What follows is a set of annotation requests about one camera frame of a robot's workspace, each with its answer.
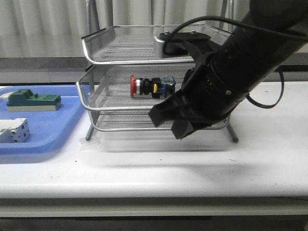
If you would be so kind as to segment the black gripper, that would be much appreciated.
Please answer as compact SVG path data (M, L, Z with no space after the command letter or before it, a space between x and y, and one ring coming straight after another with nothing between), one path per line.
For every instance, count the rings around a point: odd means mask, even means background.
M173 121L176 139L217 124L231 114L230 73L218 52L202 55L181 90L156 104L149 112L155 127Z

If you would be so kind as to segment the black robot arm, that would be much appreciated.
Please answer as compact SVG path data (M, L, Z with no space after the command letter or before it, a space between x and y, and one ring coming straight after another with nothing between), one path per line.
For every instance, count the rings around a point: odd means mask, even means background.
M155 105L155 126L166 120L212 124L226 118L263 79L308 41L305 0L252 0L249 12L216 50L183 40L195 68L182 87Z

